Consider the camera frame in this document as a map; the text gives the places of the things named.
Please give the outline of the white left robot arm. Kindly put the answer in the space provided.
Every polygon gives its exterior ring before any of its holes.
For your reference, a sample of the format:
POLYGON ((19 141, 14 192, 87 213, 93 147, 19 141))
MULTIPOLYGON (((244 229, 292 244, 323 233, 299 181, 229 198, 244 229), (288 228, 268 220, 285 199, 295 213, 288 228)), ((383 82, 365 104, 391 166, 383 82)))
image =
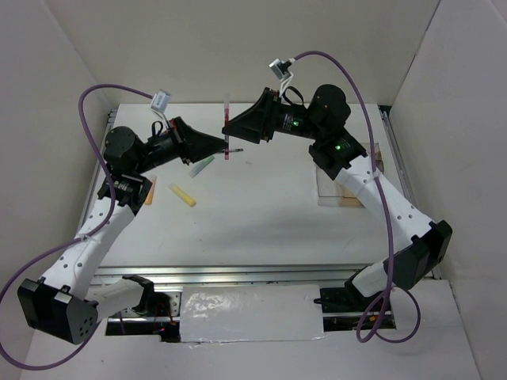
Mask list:
POLYGON ((225 147, 223 139, 194 130, 181 117, 172 119, 167 130, 153 130, 146 142, 129 127, 111 129, 103 153, 109 176, 75 243, 38 280, 25 279, 17 289, 28 326, 80 344, 100 321, 122 310, 139 316, 154 312, 156 303, 168 298, 150 280, 125 275, 92 291, 94 274, 144 205, 153 186, 146 172, 175 159, 196 163, 225 147))

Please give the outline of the red gel pen refill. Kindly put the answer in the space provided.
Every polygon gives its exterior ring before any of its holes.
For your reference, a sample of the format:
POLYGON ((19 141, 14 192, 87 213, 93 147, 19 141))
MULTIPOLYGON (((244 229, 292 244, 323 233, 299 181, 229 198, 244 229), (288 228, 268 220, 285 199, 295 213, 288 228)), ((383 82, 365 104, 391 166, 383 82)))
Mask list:
MULTIPOLYGON (((227 93, 224 97, 223 102, 223 118, 224 118, 224 127, 226 127, 229 123, 229 114, 230 114, 230 94, 227 93)), ((224 141, 226 143, 226 148, 224 150, 224 159, 228 161, 230 159, 230 142, 229 135, 224 135, 224 141)))

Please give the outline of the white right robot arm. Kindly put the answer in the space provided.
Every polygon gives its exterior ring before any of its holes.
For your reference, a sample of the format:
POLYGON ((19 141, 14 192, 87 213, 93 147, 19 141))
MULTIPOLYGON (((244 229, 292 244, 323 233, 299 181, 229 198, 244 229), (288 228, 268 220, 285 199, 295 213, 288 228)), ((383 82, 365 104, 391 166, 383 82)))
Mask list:
POLYGON ((222 132, 256 144, 270 141, 277 132, 312 140, 313 162, 385 224, 387 258, 360 270, 345 284, 349 307, 364 310, 388 287, 410 290, 431 272, 444 259, 452 228, 419 211, 377 169, 345 128, 350 114, 344 92, 335 85, 319 86, 308 106, 285 104, 277 91, 266 88, 222 132))

